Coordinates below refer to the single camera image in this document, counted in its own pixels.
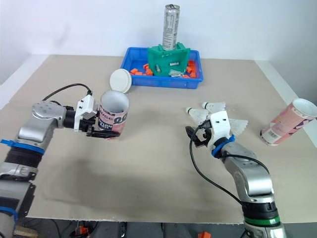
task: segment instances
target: black cable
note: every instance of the black cable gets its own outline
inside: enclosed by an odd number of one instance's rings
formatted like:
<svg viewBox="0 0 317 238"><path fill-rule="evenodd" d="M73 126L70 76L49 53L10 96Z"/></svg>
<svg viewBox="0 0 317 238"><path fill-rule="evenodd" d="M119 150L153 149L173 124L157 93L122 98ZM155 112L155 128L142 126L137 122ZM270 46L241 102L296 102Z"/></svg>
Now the black cable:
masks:
<svg viewBox="0 0 317 238"><path fill-rule="evenodd" d="M29 223L31 223L32 221L37 220L37 219L39 219L39 218L33 218L33 219L31 219L31 220L25 222L22 226L25 227L25 228L35 227L35 226L37 226L39 223L41 223L41 222L43 221L43 219L40 219L37 223L35 223L35 224L33 224L33 225L30 225L30 226L26 226L26 224L29 224Z"/></svg>
<svg viewBox="0 0 317 238"><path fill-rule="evenodd" d="M244 230L244 232L242 233L242 235L240 236L240 238L243 238L246 233L247 233L247 230Z"/></svg>
<svg viewBox="0 0 317 238"><path fill-rule="evenodd" d="M61 104L60 104L58 101L52 100L51 102L52 102L52 103L56 103L57 105L60 105L60 106L61 106Z"/></svg>
<svg viewBox="0 0 317 238"><path fill-rule="evenodd" d="M97 225L98 225L98 224L99 224L99 222L96 222L96 224L95 224L93 230L91 231L91 233L94 232L94 230L97 228Z"/></svg>
<svg viewBox="0 0 317 238"><path fill-rule="evenodd" d="M247 160L251 160L253 162L256 162L257 164L261 165L269 174L269 171L268 171L268 168L259 160L257 159L254 159L254 158L251 158L251 157L248 157L248 156L244 156L244 155L222 155L220 157L220 159L222 158L227 158L227 157L236 157L236 158L242 158L242 159L247 159Z"/></svg>
<svg viewBox="0 0 317 238"><path fill-rule="evenodd" d="M65 231L70 227L70 225L72 224L73 221L70 221L69 224L67 225L67 227L65 227L62 232L61 232L61 238L63 238Z"/></svg>
<svg viewBox="0 0 317 238"><path fill-rule="evenodd" d="M62 88L60 88L60 89L57 89L56 91L54 91L54 92L52 92L51 94L49 94L49 95L47 95L46 97L44 97L42 101L47 100L48 98L50 98L51 96L55 95L56 93L58 93L58 92L60 92L60 91L63 91L63 90L65 90L65 89L67 89L67 88L74 87L74 86L83 86L83 87L87 88L87 90L88 90L88 91L87 91L87 95L88 95L88 94L92 95L92 91L90 90L90 88L89 88L87 85L82 84L82 83L73 83L73 84L69 84L69 85L67 85L67 86L65 86L65 87L62 87Z"/></svg>
<svg viewBox="0 0 317 238"><path fill-rule="evenodd" d="M61 238L61 234L60 234L60 231L59 231L59 227L56 223L56 221L54 219L50 219L52 222L54 222L55 226L56 226L56 230L57 230L57 233L58 233L58 237Z"/></svg>
<svg viewBox="0 0 317 238"><path fill-rule="evenodd" d="M208 182L210 182L212 185L214 185L215 187L221 189L222 191L226 192L228 195L230 195L234 200L236 200L239 204L242 204L242 202L235 196L233 195L231 192L229 192L227 189L223 188L222 186L218 185L217 183L215 183L214 181L210 180L209 178L207 178L198 168L198 166L196 165L195 159L194 159L194 155L193 155L193 141L194 141L194 137L197 133L197 131L200 129L200 127L197 127L194 131L194 133L192 134L192 137L190 138L190 142L189 142L189 153L190 153L190 157L192 159L193 165L196 169L196 171L199 173L199 175L201 177L203 177L205 180L207 180Z"/></svg>
<svg viewBox="0 0 317 238"><path fill-rule="evenodd" d="M30 222L36 220L36 219L37 219L37 218L32 218L32 219L30 219L29 221L26 221L25 223L23 223L22 226L25 226L26 224L28 224L28 223L30 223Z"/></svg>

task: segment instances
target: white cap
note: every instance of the white cap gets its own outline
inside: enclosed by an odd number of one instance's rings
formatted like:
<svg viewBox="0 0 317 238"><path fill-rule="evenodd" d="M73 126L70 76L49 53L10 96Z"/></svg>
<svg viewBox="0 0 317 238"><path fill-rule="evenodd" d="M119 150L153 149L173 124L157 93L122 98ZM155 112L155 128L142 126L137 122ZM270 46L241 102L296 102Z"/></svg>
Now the white cap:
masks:
<svg viewBox="0 0 317 238"><path fill-rule="evenodd" d="M110 87L114 91L126 93L132 85L132 77L130 73L123 69L115 70L110 76Z"/></svg>

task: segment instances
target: can label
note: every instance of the can label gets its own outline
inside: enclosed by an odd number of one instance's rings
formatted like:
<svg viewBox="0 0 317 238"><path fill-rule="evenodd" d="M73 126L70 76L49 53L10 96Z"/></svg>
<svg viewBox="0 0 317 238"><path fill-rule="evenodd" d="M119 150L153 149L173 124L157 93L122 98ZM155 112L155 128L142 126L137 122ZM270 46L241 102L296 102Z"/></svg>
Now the can label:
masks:
<svg viewBox="0 0 317 238"><path fill-rule="evenodd" d="M313 119L314 117L302 114L291 103L270 125L261 130L261 139L268 145L278 145Z"/></svg>
<svg viewBox="0 0 317 238"><path fill-rule="evenodd" d="M121 134L125 126L125 120L127 118L127 115L127 112L109 112L106 109L104 109L102 105L100 105L98 126L102 130L112 130L119 132Z"/></svg>

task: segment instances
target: silver can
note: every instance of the silver can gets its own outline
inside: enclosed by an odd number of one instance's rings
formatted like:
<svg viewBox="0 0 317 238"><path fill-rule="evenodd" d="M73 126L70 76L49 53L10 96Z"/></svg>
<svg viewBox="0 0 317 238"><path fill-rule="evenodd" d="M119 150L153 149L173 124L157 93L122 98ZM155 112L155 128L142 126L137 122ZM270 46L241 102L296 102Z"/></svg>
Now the silver can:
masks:
<svg viewBox="0 0 317 238"><path fill-rule="evenodd" d="M176 47L179 13L180 6L174 4L165 6L163 49L166 51L172 51Z"/></svg>

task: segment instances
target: table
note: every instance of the table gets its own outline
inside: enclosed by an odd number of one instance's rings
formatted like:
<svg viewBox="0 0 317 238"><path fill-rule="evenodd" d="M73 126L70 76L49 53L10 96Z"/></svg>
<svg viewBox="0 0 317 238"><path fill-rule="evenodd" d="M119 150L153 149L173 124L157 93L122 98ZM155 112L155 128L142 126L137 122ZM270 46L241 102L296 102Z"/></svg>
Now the table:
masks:
<svg viewBox="0 0 317 238"><path fill-rule="evenodd" d="M50 56L0 111L0 135L13 139L33 103L70 83L85 83L99 100L121 57ZM203 59L205 79L196 90L133 86L130 110L118 141L56 129L39 165L30 217L128 222L241 223L240 205L203 180L189 156L186 107L227 103L228 115L247 119L239 136L269 168L283 222L317 222L316 147L299 131L276 147L260 129L285 103L251 60ZM52 97L76 106L81 87ZM0 146L4 160L9 147ZM194 149L201 170L236 194L231 175L204 148Z"/></svg>

